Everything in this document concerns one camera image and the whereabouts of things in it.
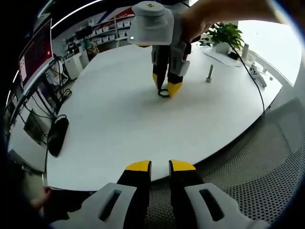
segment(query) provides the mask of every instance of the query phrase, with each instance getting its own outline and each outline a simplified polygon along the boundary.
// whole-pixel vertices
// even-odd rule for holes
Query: human hand
[[[212,23],[198,18],[191,10],[187,10],[183,13],[181,19],[183,30],[181,39],[185,43],[191,43],[194,38],[203,34],[212,25]]]
[[[43,187],[39,197],[31,200],[31,205],[39,211],[50,199],[51,189],[49,187]]]

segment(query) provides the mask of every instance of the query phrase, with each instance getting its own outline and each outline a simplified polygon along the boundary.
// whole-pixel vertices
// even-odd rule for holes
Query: black ring
[[[161,94],[161,92],[168,92],[168,90],[167,90],[166,88],[163,88],[163,89],[158,90],[158,95],[159,95],[160,97],[162,97],[162,98],[169,98],[169,97],[170,97],[169,94],[168,94],[168,95],[163,95],[163,94]]]

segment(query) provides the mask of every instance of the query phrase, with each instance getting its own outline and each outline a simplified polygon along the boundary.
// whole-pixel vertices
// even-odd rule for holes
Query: white round table
[[[193,45],[190,68],[173,99],[157,95],[151,47],[127,45],[98,54],[60,110],[70,122],[58,157],[48,154],[48,185],[96,191],[116,183],[131,163],[152,161],[152,180],[168,161],[195,164],[232,142],[263,112],[243,67],[227,67]],[[212,82],[205,81],[213,64]],[[282,85],[260,87],[267,108]]]

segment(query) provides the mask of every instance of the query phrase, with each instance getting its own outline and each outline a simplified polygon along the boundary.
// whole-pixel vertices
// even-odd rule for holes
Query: computer screen
[[[19,57],[22,85],[24,86],[52,58],[51,20],[49,20],[35,33]]]

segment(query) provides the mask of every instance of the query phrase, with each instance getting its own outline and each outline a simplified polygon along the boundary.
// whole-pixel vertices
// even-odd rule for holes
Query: black cable wire
[[[37,103],[36,99],[33,97],[33,95],[31,96],[33,98],[33,100],[35,101],[36,105],[49,117],[49,118],[54,118],[52,115],[48,114],[47,112],[45,112],[45,110],[43,110]]]
[[[59,73],[58,71],[56,71],[55,69],[52,69],[52,68],[51,68],[51,71],[56,72],[58,75],[60,75],[60,73]]]
[[[57,59],[57,64],[58,64],[58,70],[59,70],[59,72],[57,72],[57,71],[55,71],[55,70],[54,70],[54,71],[57,72],[57,73],[59,74],[59,81],[60,81],[59,93],[60,93],[60,96],[61,96],[61,99],[60,99],[60,106],[62,106],[63,103],[64,103],[67,99],[69,99],[69,98],[71,97],[72,91],[71,91],[69,88],[67,88],[66,90],[63,90],[63,85],[62,85],[62,73],[61,73],[61,70],[60,70],[59,59]]]
[[[22,120],[22,122],[24,123],[24,125],[26,125],[26,122],[25,122],[24,119],[22,118],[20,112],[18,112],[18,115],[19,115],[19,117],[21,118],[21,120]],[[44,134],[44,132],[43,132],[41,126],[39,125],[39,123],[37,122],[37,120],[36,120],[35,118],[34,118],[34,120],[35,120],[35,122],[37,123],[37,125],[38,125],[38,127],[39,127],[41,133],[42,133],[46,138],[48,138],[48,137]],[[36,142],[41,142],[41,143],[45,144],[46,146],[48,146],[48,144],[45,143],[45,142],[42,141],[42,140],[38,140],[38,139],[35,139],[35,138],[33,138],[33,139],[34,139]]]
[[[185,2],[182,1],[181,3],[182,3],[183,5],[185,5],[185,6],[187,6],[188,8],[190,8],[190,6],[189,6],[188,4],[186,4]],[[263,97],[262,97],[261,90],[259,89],[259,87],[258,87],[258,85],[257,85],[257,83],[256,83],[256,81],[255,81],[255,79],[251,76],[251,74],[250,74],[250,72],[249,72],[247,66],[245,65],[244,61],[242,60],[242,58],[240,57],[240,55],[238,54],[238,52],[236,51],[236,49],[235,49],[229,42],[227,42],[227,43],[231,46],[231,48],[234,50],[234,52],[238,55],[240,61],[243,63],[244,68],[246,69],[246,71],[248,72],[249,76],[250,76],[251,79],[253,80],[255,86],[257,87],[258,92],[259,92],[259,95],[260,95],[261,100],[262,100],[262,104],[263,104],[263,115],[265,115],[265,104],[264,104],[264,100],[263,100]]]
[[[36,115],[36,116],[38,116],[38,117],[40,117],[40,118],[53,119],[53,118],[50,118],[50,117],[45,117],[45,116],[41,116],[41,115],[39,115],[39,114],[36,114],[34,111],[30,110],[30,109],[26,106],[26,104],[24,104],[24,107],[25,107],[30,113],[33,113],[34,115]]]
[[[188,8],[190,8],[190,5],[186,4],[185,2],[181,2],[184,6],[187,6]]]

